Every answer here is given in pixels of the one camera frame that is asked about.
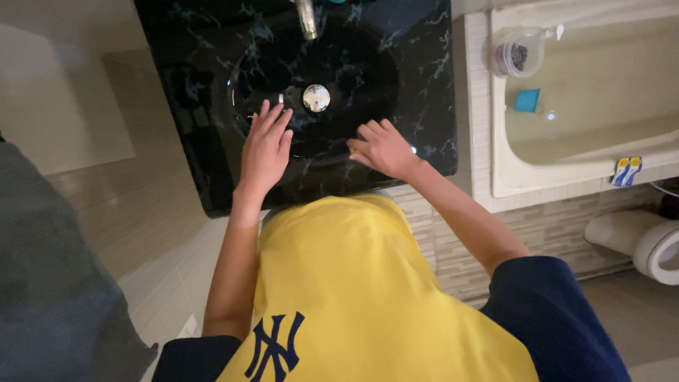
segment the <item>hand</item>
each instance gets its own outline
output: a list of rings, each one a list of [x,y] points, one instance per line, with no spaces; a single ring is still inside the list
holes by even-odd
[[[365,141],[349,139],[347,144],[353,149],[349,156],[351,160],[405,181],[423,162],[388,120],[380,123],[372,120],[360,125],[358,132]]]
[[[292,130],[285,130],[293,115],[286,110],[279,118],[283,104],[269,110],[269,101],[261,104],[259,115],[253,115],[252,127],[243,146],[239,195],[261,203],[267,192],[280,180],[288,165]]]

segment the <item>gray towel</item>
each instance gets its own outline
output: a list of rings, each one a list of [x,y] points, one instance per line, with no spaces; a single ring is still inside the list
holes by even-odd
[[[66,200],[0,143],[0,381],[138,381],[158,352]]]

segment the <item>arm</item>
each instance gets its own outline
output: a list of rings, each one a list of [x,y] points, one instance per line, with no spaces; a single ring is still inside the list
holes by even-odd
[[[292,110],[264,101],[243,147],[240,182],[219,252],[203,320],[203,336],[247,337],[257,280],[259,210],[267,192],[288,164],[292,130],[285,130]]]
[[[349,140],[355,152],[350,158],[410,184],[441,214],[489,275],[505,260],[531,256],[507,226],[419,159],[389,121],[360,125],[359,133],[365,141]]]

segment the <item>sink drain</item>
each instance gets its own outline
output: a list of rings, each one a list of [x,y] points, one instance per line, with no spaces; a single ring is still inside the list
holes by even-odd
[[[322,85],[311,85],[302,95],[304,106],[314,113],[320,113],[330,104],[330,93]]]

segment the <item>black marble sink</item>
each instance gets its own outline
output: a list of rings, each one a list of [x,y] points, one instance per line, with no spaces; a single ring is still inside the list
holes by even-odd
[[[388,118],[439,172],[457,168],[450,2],[315,1],[306,41],[289,0],[136,0],[203,208],[228,215],[251,116],[294,110],[290,163],[264,208],[401,184],[349,161],[359,124]],[[307,110],[313,84],[328,108]]]

